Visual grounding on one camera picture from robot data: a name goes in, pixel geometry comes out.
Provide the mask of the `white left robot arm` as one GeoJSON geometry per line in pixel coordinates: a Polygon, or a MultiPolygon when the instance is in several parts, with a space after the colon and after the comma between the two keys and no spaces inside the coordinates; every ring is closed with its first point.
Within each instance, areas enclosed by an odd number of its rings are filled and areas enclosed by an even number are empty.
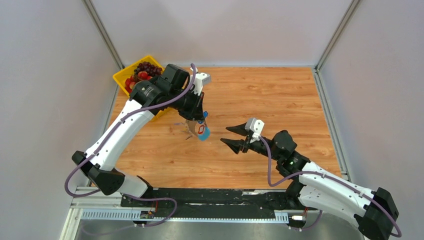
{"type": "Polygon", "coordinates": [[[116,163],[135,135],[164,109],[177,110],[189,122],[205,120],[203,87],[211,82],[211,76],[198,72],[194,64],[190,69],[192,73],[168,64],[161,75],[137,82],[120,114],[99,140],[87,150],[77,150],[72,155],[77,169],[98,191],[106,196],[113,193],[133,196],[140,207],[152,203],[153,193],[148,190],[147,181],[121,172],[116,163]]]}

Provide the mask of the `red key tag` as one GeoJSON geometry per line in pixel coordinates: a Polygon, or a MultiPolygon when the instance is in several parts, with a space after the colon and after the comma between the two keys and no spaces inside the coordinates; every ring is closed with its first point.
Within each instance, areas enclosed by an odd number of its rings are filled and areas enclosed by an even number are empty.
{"type": "Polygon", "coordinates": [[[205,131],[206,131],[206,126],[204,125],[204,124],[201,124],[199,127],[198,127],[198,130],[197,130],[197,134],[198,135],[203,135],[204,133],[205,133],[205,131]]]}

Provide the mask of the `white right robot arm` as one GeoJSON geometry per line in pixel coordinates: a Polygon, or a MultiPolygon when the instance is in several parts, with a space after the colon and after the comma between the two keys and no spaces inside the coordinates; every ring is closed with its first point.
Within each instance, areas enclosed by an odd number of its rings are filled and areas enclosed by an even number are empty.
{"type": "Polygon", "coordinates": [[[382,188],[370,189],[325,170],[299,153],[287,130],[273,138],[262,136],[265,124],[251,118],[226,130],[244,139],[221,138],[234,153],[254,151],[267,160],[267,182],[270,187],[291,180],[286,189],[286,204],[292,209],[304,206],[339,217],[356,227],[369,240],[402,237],[397,224],[399,210],[392,194],[382,188]]]}

